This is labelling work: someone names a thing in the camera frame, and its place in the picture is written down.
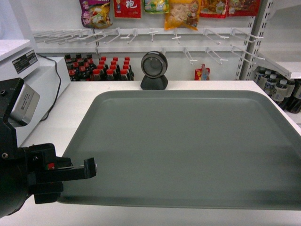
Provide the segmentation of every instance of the metal shelf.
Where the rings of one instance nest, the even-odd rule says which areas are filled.
[[[288,79],[301,79],[301,51],[258,51],[255,67],[261,66],[277,71]]]
[[[271,10],[269,12],[269,19],[271,19],[274,14],[277,12],[277,10],[294,7],[301,5],[301,0],[276,0],[273,1],[273,5],[271,7]]]

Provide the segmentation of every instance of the gray tray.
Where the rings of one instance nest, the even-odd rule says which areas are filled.
[[[60,202],[301,209],[301,137],[251,91],[112,91],[93,101],[64,157],[97,175]]]

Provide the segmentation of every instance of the small red package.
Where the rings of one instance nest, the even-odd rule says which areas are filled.
[[[113,0],[116,18],[141,18],[141,0]]]
[[[198,68],[195,70],[194,80],[195,81],[199,81],[199,80],[208,81],[208,80],[210,80],[209,74],[210,74],[210,68],[209,67],[206,68],[205,65],[202,64],[202,68]]]
[[[229,0],[227,16],[257,16],[260,0]]]
[[[228,0],[202,0],[201,17],[226,18]]]

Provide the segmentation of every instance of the red bottle cap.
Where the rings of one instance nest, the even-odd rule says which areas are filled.
[[[108,69],[107,74],[114,74],[114,71],[112,69]]]
[[[126,69],[121,69],[120,70],[120,74],[125,74],[126,75],[127,74],[127,70]]]
[[[97,65],[97,69],[102,70],[103,69],[103,65]]]
[[[93,74],[99,74],[100,73],[100,70],[99,69],[94,69],[93,70]]]

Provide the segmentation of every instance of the white table surface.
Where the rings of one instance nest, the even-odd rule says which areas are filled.
[[[22,146],[53,143],[61,156],[94,98],[111,90],[140,90],[139,81],[72,82],[49,118],[40,122]],[[167,89],[222,89],[264,92],[253,81],[170,81]],[[301,135],[301,129],[281,113]],[[34,204],[30,197],[20,211],[0,219],[0,226],[301,226],[300,211],[211,210]]]

